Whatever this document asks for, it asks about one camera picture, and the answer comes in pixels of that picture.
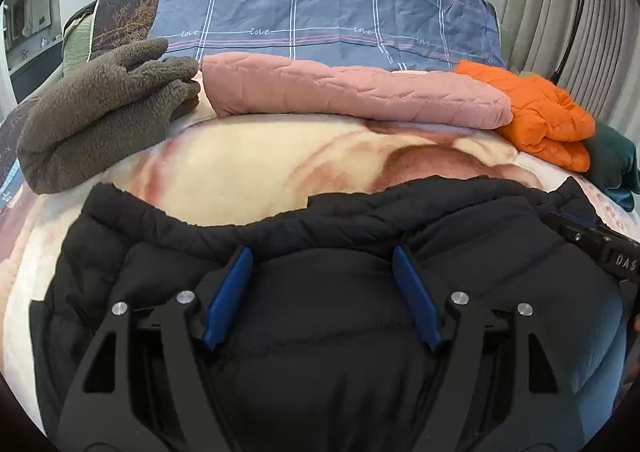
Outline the dark green garment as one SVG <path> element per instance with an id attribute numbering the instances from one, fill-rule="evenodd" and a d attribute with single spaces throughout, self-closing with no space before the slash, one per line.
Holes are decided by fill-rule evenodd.
<path id="1" fill-rule="evenodd" d="M 634 143 L 603 122 L 596 134 L 584 141 L 590 166 L 584 176 L 624 211 L 634 210 L 639 194 L 639 165 Z"/>

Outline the grey curtain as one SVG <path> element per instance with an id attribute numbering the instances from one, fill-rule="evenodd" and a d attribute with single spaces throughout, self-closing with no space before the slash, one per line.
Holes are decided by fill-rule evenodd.
<path id="1" fill-rule="evenodd" d="M 563 56 L 577 3 L 506 0 L 500 27 L 509 69 L 550 76 Z M 639 105 L 637 0 L 586 0 L 559 85 L 598 120 L 632 132 Z"/>

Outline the pink quilted garment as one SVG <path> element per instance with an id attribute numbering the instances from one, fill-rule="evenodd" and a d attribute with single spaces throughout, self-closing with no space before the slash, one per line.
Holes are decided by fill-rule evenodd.
<path id="1" fill-rule="evenodd" d="M 338 114 L 485 131 L 513 119 L 511 100 L 501 90 L 454 72 L 329 67 L 250 53 L 207 56 L 201 72 L 207 99 L 220 117 Z"/>

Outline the black puffer jacket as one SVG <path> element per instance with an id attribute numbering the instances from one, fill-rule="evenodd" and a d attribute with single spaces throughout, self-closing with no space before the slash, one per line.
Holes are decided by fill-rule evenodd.
<path id="1" fill-rule="evenodd" d="M 602 223 L 573 179 L 431 177 L 215 227 L 100 183 L 29 309 L 44 430 L 62 451 L 576 451 L 612 412 L 628 299 L 550 213 Z M 206 283 L 242 246 L 252 277 L 209 350 Z"/>

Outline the dark floral pillow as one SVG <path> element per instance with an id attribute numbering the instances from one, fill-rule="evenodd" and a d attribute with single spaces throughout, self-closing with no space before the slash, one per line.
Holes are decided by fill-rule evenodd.
<path id="1" fill-rule="evenodd" d="M 89 59 L 144 40 L 160 0 L 98 0 L 93 14 Z"/>

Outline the grey fleece garment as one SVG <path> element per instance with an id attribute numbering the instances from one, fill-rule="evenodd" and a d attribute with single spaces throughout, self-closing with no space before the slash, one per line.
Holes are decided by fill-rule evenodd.
<path id="1" fill-rule="evenodd" d="M 198 61 L 167 57 L 168 41 L 119 46 L 65 76 L 29 111 L 17 160 L 36 194 L 79 186 L 163 141 L 198 105 Z"/>

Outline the pink cream plush blanket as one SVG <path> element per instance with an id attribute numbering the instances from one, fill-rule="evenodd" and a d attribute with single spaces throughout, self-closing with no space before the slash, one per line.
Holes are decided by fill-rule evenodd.
<path id="1" fill-rule="evenodd" d="M 319 114 L 218 119 L 202 100 L 165 141 L 102 178 L 170 216 L 205 226 L 244 225 L 300 209 L 318 193 L 374 192 L 432 175 L 503 177 L 545 191 L 567 176 L 491 131 Z M 40 412 L 28 307 L 46 293 L 66 231 L 89 191 L 84 183 L 35 194 L 18 164 L 2 161 L 1 371 L 34 422 Z"/>

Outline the orange puffer jacket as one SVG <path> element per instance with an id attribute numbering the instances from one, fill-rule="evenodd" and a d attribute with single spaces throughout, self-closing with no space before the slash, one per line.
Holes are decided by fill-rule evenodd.
<path id="1" fill-rule="evenodd" d="M 537 74 L 461 61 L 454 72 L 501 90 L 511 101 L 513 119 L 498 128 L 500 136 L 540 160 L 585 173 L 590 155 L 585 141 L 596 134 L 596 121 L 566 90 Z"/>

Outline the blue plaid pillow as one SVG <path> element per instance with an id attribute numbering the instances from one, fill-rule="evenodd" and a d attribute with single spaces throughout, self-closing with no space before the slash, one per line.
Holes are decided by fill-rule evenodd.
<path id="1" fill-rule="evenodd" d="M 149 35 L 196 60 L 247 52 L 390 71 L 504 64 L 484 0 L 159 0 Z"/>

